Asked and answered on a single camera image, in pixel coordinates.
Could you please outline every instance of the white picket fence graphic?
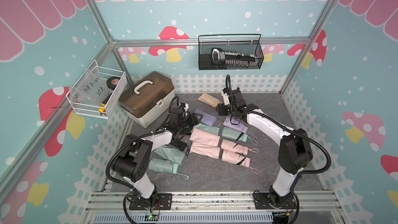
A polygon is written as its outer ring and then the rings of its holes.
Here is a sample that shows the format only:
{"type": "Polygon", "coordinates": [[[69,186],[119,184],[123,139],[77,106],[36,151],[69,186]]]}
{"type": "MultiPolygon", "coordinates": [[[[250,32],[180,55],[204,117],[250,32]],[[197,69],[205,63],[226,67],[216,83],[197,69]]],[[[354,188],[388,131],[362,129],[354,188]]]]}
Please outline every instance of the white picket fence graphic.
{"type": "MultiPolygon", "coordinates": [[[[284,98],[291,117],[296,127],[304,129],[308,137],[320,143],[331,156],[332,165],[330,169],[324,173],[318,174],[326,189],[335,191],[341,206],[348,220],[356,221],[357,224],[365,221],[371,224],[373,214],[365,211],[361,206],[362,196],[357,195],[351,186],[354,181],[345,177],[344,171],[346,167],[337,163],[337,154],[333,154],[330,150],[332,143],[326,143],[326,133],[320,131],[321,124],[315,122],[315,115],[311,115],[311,107],[307,107],[307,100],[303,100],[303,94],[299,92],[300,87],[296,87],[297,82],[291,82],[284,93],[284,98]]],[[[312,164],[315,169],[321,169],[326,164],[326,158],[322,151],[315,146],[311,146],[314,158],[312,164]]]]}
{"type": "Polygon", "coordinates": [[[126,112],[116,105],[106,126],[102,126],[103,133],[98,135],[98,144],[93,145],[93,155],[87,157],[88,165],[82,169],[82,179],[74,183],[75,194],[67,198],[69,204],[67,211],[58,216],[61,224],[80,223],[92,192],[98,191],[101,186],[105,177],[105,167],[122,138],[127,118],[126,112]]]}
{"type": "MultiPolygon", "coordinates": [[[[131,79],[134,83],[138,82],[142,79],[140,75],[138,78],[131,76],[131,79]]],[[[203,77],[199,77],[195,75],[191,77],[188,75],[187,77],[183,77],[182,75],[176,77],[172,75],[171,77],[175,91],[179,93],[195,93],[195,92],[221,92],[223,88],[225,88],[225,77],[220,75],[215,77],[211,75],[207,77],[204,75],[203,77]]],[[[267,75],[263,77],[263,75],[259,75],[255,77],[251,75],[247,77],[246,74],[242,77],[235,75],[231,77],[231,86],[233,89],[239,87],[242,92],[271,92],[276,93],[281,90],[283,83],[286,80],[286,75],[279,77],[276,75],[275,77],[271,77],[271,75],[267,75]]]]}

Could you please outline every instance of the ventilation grille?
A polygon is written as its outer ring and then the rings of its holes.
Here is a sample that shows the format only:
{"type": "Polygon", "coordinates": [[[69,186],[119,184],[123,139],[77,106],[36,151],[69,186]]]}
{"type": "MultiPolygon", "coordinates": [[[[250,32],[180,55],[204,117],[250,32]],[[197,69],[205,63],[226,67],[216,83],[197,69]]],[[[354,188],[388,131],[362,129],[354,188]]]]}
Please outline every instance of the ventilation grille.
{"type": "MultiPolygon", "coordinates": [[[[231,213],[160,213],[159,221],[145,221],[145,213],[131,213],[133,221],[139,223],[264,223],[272,222],[271,212],[231,213]]],[[[124,213],[100,213],[93,224],[129,223],[124,213]]]]}

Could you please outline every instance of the brown paper bag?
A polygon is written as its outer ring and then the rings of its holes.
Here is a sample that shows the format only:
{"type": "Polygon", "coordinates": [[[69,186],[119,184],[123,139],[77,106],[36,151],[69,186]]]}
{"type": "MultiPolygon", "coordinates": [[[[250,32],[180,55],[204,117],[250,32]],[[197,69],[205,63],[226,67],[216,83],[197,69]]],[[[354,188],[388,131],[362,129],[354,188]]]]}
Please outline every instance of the brown paper bag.
{"type": "Polygon", "coordinates": [[[208,95],[207,93],[202,93],[202,95],[198,98],[201,102],[204,102],[212,107],[217,107],[219,103],[222,103],[219,99],[208,95]]]}

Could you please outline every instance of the storage box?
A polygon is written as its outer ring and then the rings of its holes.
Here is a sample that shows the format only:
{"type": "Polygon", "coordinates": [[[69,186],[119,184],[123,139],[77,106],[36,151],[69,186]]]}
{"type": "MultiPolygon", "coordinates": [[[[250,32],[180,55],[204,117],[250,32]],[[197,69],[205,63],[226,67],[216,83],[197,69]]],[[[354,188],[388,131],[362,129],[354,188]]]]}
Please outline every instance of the storage box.
{"type": "Polygon", "coordinates": [[[133,121],[146,128],[168,109],[174,96],[172,80],[152,72],[124,91],[119,102],[133,121]]]}

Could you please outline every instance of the pink folded umbrella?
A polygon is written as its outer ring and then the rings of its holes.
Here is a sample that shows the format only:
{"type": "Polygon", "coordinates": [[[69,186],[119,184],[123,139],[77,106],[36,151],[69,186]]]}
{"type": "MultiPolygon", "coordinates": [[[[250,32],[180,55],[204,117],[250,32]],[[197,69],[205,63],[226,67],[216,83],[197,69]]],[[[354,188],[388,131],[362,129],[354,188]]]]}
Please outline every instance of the pink folded umbrella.
{"type": "Polygon", "coordinates": [[[243,157],[242,155],[240,155],[238,153],[224,150],[222,152],[221,160],[224,162],[228,162],[228,163],[244,166],[246,168],[250,168],[254,173],[260,174],[260,170],[250,167],[250,158],[243,157]]]}
{"type": "Polygon", "coordinates": [[[245,156],[248,154],[248,151],[258,152],[257,148],[248,148],[246,146],[237,144],[235,142],[232,142],[232,141],[229,141],[229,140],[226,140],[226,139],[222,140],[221,148],[223,150],[227,150],[227,151],[230,151],[230,152],[235,152],[235,153],[238,153],[238,154],[243,154],[245,156]]]}
{"type": "Polygon", "coordinates": [[[208,146],[218,146],[220,136],[194,128],[189,140],[196,141],[208,146]]]}
{"type": "Polygon", "coordinates": [[[220,151],[221,151],[220,147],[209,146],[206,144],[199,143],[197,141],[192,141],[190,153],[194,152],[197,154],[218,159],[218,157],[220,156],[220,151]]]}

